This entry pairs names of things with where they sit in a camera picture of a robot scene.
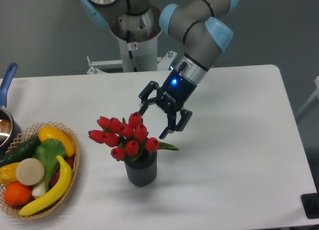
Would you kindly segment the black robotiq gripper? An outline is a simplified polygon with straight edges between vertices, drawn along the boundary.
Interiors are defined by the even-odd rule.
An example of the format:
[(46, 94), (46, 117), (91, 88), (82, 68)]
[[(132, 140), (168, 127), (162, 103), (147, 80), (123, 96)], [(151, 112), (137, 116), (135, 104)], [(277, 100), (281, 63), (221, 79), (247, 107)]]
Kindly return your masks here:
[[(196, 87), (196, 84), (180, 75), (179, 72), (174, 69), (170, 72), (161, 87), (159, 87), (157, 82), (150, 81), (140, 92), (140, 115), (143, 115), (148, 107), (155, 103), (159, 108), (167, 113), (167, 126), (160, 134), (160, 139), (165, 139), (169, 133), (184, 130), (193, 113), (192, 111), (181, 108)], [(157, 96), (149, 98), (150, 94), (154, 90), (157, 90)], [(179, 122), (176, 122), (176, 112), (178, 111), (180, 113), (180, 120)]]

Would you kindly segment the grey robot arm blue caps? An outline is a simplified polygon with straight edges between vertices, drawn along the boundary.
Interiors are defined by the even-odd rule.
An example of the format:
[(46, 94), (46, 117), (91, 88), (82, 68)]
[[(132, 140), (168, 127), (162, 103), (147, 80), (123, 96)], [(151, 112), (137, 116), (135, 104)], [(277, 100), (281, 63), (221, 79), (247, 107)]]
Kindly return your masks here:
[(233, 38), (220, 17), (239, 0), (193, 0), (185, 6), (158, 9), (150, 0), (80, 0), (91, 21), (108, 26), (119, 42), (125, 72), (154, 71), (158, 67), (158, 36), (167, 34), (183, 44), (185, 53), (162, 85), (151, 81), (142, 90), (140, 114), (157, 105), (167, 115), (160, 135), (182, 131), (192, 116), (184, 108), (197, 85)]

